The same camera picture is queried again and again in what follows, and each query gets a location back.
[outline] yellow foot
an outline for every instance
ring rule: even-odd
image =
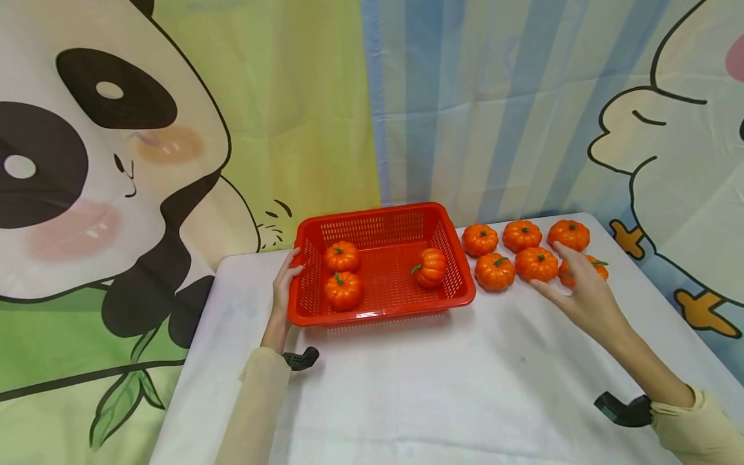
[[[641,260],[646,255],[646,252],[644,252],[639,245],[641,239],[644,238],[644,232],[641,228],[636,226],[628,231],[619,219],[614,219],[609,222],[609,227],[615,232],[613,235],[615,242],[620,244],[620,247],[622,247],[628,255],[636,260]]]
[[[674,300],[682,307],[682,316],[692,328],[712,330],[734,339],[742,337],[739,328],[716,313],[716,307],[724,301],[712,292],[703,291],[693,297],[689,292],[677,289],[674,292]]]

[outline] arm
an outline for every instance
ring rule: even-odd
[[[618,361],[652,400],[660,444],[685,465],[744,464],[744,437],[705,393],[682,382],[632,329],[607,283],[586,257],[556,243],[576,280],[572,295],[530,285]]]
[[[302,272],[290,268],[296,248],[274,279],[274,305],[261,346],[251,352],[240,374],[240,387],[217,453],[216,465],[264,465],[269,462],[274,430],[291,370],[284,361],[284,343],[290,323],[286,315],[289,283]]]

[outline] left hand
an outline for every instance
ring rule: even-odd
[[[288,331],[291,326],[286,314],[287,307],[289,306],[289,283],[292,282],[292,279],[294,279],[295,276],[302,273],[304,268],[302,265],[296,266],[295,268],[290,268],[289,266],[292,264],[292,260],[294,260],[299,253],[299,248],[288,253],[284,259],[284,263],[282,263],[281,268],[279,268],[277,277],[274,278],[274,304],[272,305],[272,314],[269,317],[269,324],[273,322],[274,324],[280,325],[280,327],[285,327]]]

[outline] green stem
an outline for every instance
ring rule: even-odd
[[[144,352],[147,345],[153,340],[155,337],[155,334],[158,332],[157,328],[153,328],[150,331],[147,331],[145,334],[143,334],[140,339],[137,340],[135,343],[134,348],[132,349],[132,354],[129,356],[129,362],[130,363],[137,363],[139,362],[139,358],[142,356],[142,353]]]

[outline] panda eye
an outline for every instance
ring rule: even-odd
[[[0,228],[37,225],[83,192],[88,154],[77,131],[49,110],[0,102]]]
[[[57,55],[57,71],[77,104],[98,126],[158,129],[176,120],[176,102],[165,87],[115,55],[71,48]]]

